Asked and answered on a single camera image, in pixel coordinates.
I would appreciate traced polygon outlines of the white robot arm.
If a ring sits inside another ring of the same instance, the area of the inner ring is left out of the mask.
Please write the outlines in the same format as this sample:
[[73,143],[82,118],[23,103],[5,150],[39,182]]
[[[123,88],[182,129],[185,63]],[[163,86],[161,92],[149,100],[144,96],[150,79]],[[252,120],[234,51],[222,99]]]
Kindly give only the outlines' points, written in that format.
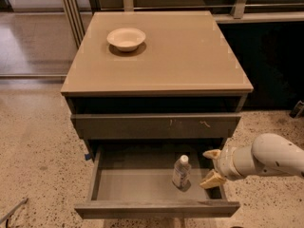
[[273,133],[257,136],[248,146],[208,150],[203,156],[214,165],[199,184],[204,189],[249,176],[304,177],[304,150]]

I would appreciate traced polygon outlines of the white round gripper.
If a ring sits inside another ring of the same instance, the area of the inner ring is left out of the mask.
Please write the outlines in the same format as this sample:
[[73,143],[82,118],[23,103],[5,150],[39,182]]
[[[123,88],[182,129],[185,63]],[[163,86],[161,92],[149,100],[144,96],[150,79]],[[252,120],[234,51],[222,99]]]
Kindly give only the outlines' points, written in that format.
[[212,149],[202,153],[202,156],[217,160],[216,169],[212,169],[202,179],[199,186],[203,189],[210,189],[221,186],[226,182],[245,179],[254,171],[254,161],[250,146],[244,147],[224,147]]

